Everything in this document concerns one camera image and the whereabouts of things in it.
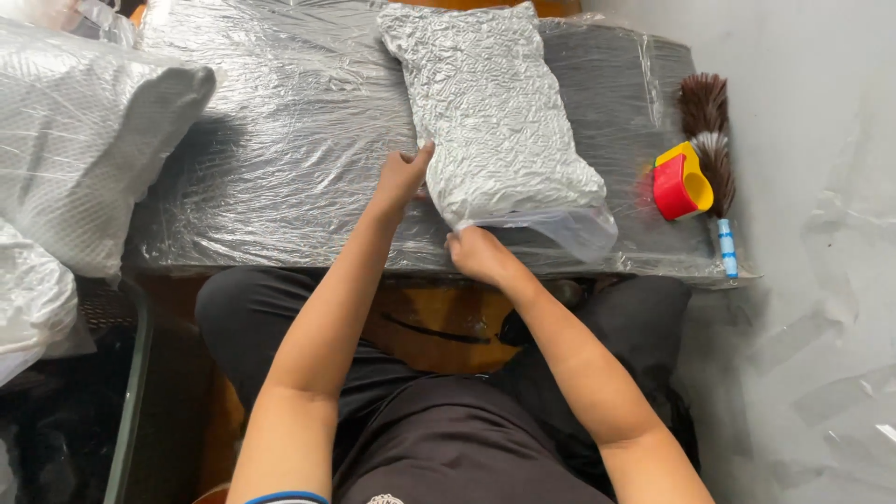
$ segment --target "bubble wrap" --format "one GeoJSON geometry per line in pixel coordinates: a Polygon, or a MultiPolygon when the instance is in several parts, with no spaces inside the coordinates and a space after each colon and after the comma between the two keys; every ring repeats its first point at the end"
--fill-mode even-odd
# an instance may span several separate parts
{"type": "Polygon", "coordinates": [[[616,226],[604,182],[575,152],[531,2],[472,11],[389,4],[377,23],[401,61],[418,142],[436,142],[426,185],[449,225],[523,227],[537,215],[530,227],[580,259],[609,251],[616,226]],[[567,209],[605,218],[559,229],[567,209]]]}
{"type": "Polygon", "coordinates": [[[0,219],[0,386],[65,338],[77,316],[72,272],[0,219]]]}
{"type": "MultiPolygon", "coordinates": [[[[134,208],[126,262],[156,274],[331,265],[385,154],[410,152],[417,141],[401,63],[376,28],[382,7],[150,2],[143,49],[212,65],[227,79],[134,208]]],[[[684,141],[675,94],[694,72],[688,47],[592,20],[542,19],[538,30],[576,151],[604,179],[619,237],[602,261],[585,266],[532,229],[496,234],[542,275],[611,271],[728,284],[705,219],[666,222],[646,178],[652,157],[684,141]]],[[[431,202],[411,203],[387,272],[456,275],[443,247],[449,230],[431,202]]],[[[748,255],[737,253],[748,267],[748,255]]]]}
{"type": "Polygon", "coordinates": [[[114,276],[214,73],[3,18],[0,48],[0,217],[74,273],[114,276]]]}

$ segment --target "left hand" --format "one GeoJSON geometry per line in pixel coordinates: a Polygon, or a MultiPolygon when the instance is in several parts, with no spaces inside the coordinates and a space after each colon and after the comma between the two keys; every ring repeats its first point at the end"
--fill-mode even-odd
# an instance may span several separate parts
{"type": "Polygon", "coordinates": [[[426,178],[426,167],[433,159],[435,143],[429,141],[416,156],[403,152],[390,152],[380,169],[380,181],[376,185],[370,205],[390,215],[401,217],[404,207],[417,194],[426,178]]]}

